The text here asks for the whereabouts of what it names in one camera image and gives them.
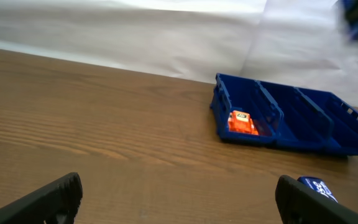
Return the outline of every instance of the wood grain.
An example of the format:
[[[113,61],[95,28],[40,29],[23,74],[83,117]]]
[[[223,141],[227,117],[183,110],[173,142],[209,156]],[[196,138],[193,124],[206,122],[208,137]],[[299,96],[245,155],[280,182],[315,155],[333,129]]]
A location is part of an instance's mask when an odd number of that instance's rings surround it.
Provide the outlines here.
[[[281,223],[278,177],[358,212],[358,157],[222,143],[213,85],[0,50],[0,207],[68,173],[77,223]]]

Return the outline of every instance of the blue plastic bin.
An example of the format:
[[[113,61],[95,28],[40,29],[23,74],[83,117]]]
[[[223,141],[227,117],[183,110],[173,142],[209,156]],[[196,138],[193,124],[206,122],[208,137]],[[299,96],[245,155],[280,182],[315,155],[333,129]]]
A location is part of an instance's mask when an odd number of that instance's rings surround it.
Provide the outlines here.
[[[222,140],[358,155],[358,112],[330,92],[218,73],[211,109]],[[259,135],[229,131],[233,110],[249,113]]]

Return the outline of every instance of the crease in white backdrop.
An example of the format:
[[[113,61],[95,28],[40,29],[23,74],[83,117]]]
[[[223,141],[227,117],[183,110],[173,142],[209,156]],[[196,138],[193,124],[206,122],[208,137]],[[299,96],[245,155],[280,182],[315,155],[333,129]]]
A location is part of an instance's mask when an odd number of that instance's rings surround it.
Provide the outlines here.
[[[0,0],[0,49],[214,83],[217,72],[358,106],[332,0]]]

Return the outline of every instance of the blue and white package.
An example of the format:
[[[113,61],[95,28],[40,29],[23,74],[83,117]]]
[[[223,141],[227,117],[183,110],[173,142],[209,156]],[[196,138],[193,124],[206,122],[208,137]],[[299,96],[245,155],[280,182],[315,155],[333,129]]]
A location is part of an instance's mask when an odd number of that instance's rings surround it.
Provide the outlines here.
[[[338,202],[333,196],[333,193],[328,189],[327,185],[323,182],[323,180],[316,177],[299,177],[298,181],[310,187],[311,189],[319,192],[325,197],[335,202]]]

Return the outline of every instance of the white sheet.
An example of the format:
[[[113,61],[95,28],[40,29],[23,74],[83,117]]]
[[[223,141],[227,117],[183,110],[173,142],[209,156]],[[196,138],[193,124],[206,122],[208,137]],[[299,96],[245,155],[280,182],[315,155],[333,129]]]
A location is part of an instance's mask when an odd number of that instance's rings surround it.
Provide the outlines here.
[[[358,45],[338,31],[333,5],[0,0],[0,48],[201,82],[241,75],[333,91],[358,106]]]

